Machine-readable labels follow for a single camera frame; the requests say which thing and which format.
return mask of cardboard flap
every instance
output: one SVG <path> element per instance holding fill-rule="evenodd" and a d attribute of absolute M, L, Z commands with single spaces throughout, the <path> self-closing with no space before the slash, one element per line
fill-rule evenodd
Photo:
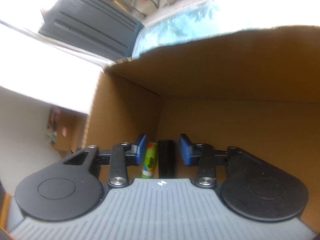
<path fill-rule="evenodd" d="M 320 28 L 247 30 L 160 47 L 108 71 L 169 98 L 320 103 Z"/>

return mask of green glue stick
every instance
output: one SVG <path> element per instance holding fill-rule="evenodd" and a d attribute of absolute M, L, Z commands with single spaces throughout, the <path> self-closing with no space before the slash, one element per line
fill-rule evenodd
<path fill-rule="evenodd" d="M 157 160 L 157 144 L 149 142 L 143 160 L 142 178 L 150 179 L 153 176 Z"/>

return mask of black object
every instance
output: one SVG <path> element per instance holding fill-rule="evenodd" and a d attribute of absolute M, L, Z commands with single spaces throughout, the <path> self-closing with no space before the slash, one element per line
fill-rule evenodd
<path fill-rule="evenodd" d="M 84 148 L 20 182 L 17 204 L 25 214 L 45 221 L 81 216 L 96 207 L 109 189 L 129 185 L 126 166 L 140 164 L 145 144 L 146 135 L 141 134 L 134 144 L 117 144 L 111 151 Z M 110 164 L 107 184 L 97 179 L 103 164 Z M 114 177 L 124 180 L 114 185 L 110 183 Z"/>
<path fill-rule="evenodd" d="M 131 57 L 143 25 L 109 0 L 58 0 L 39 33 L 111 60 Z"/>
<path fill-rule="evenodd" d="M 175 177 L 175 143 L 172 140 L 158 141 L 159 179 Z"/>
<path fill-rule="evenodd" d="M 214 150 L 208 144 L 192 144 L 182 134 L 180 152 L 185 164 L 199 166 L 198 187 L 215 189 L 215 166 L 225 165 L 227 179 L 220 197 L 249 219 L 278 222 L 299 217 L 308 202 L 308 190 L 300 180 L 238 147 Z"/>

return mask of metal bolt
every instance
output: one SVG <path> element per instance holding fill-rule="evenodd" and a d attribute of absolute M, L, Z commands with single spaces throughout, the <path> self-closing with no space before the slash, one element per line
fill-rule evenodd
<path fill-rule="evenodd" d="M 214 179 L 213 178 L 209 178 L 209 177 L 202 177 L 199 179 L 199 184 L 203 185 L 203 186 L 210 186 L 214 183 Z"/>
<path fill-rule="evenodd" d="M 114 177 L 114 178 L 110 179 L 110 183 L 113 185 L 117 185 L 117 186 L 123 185 L 126 182 L 127 182 L 127 180 L 123 177 Z"/>

